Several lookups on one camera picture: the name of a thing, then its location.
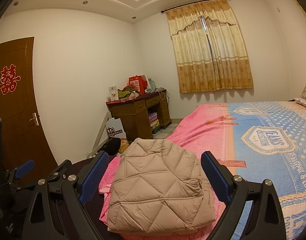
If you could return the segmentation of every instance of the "blue gripper pad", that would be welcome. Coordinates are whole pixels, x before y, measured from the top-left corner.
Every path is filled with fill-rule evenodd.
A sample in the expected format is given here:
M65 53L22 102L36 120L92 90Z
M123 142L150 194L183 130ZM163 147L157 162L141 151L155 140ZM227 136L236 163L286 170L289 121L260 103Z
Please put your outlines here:
M24 163L22 166L16 169L15 177L17 179L23 178L27 173L34 169L35 163L33 160L29 160L27 163Z
M104 152L81 185L80 202L83 205L92 200L95 191L98 190L98 185L107 169L108 162L108 154Z
M201 165L217 198L227 206L231 201L229 185L206 152L202 153Z

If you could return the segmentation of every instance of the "gold patterned curtain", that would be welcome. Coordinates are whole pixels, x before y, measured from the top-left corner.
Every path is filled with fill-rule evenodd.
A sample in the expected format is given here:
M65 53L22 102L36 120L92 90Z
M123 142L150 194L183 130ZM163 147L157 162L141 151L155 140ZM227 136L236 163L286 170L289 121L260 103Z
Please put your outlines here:
M225 0L179 7L167 17L181 93L253 88L242 34Z

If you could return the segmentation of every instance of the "white shopping bag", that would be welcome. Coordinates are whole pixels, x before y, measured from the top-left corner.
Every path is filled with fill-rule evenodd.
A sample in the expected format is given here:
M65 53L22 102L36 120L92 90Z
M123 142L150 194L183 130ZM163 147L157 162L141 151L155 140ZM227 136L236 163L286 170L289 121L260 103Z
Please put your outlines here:
M111 118L106 122L107 135L110 137L126 138L120 119Z

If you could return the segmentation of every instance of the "beige quilted jacket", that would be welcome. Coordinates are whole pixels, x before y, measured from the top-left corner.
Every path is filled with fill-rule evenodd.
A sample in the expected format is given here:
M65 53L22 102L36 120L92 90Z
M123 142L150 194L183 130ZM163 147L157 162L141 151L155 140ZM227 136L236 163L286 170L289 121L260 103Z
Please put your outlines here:
M213 221L211 186L193 152L168 140L138 138L121 155L112 185L108 231L188 234Z

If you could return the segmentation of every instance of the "purple box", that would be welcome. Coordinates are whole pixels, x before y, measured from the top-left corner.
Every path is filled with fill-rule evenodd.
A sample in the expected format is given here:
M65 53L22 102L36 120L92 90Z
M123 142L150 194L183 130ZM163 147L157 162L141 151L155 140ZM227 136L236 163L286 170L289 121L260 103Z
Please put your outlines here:
M150 120L150 123L155 121L157 119L157 113L148 114L148 118Z

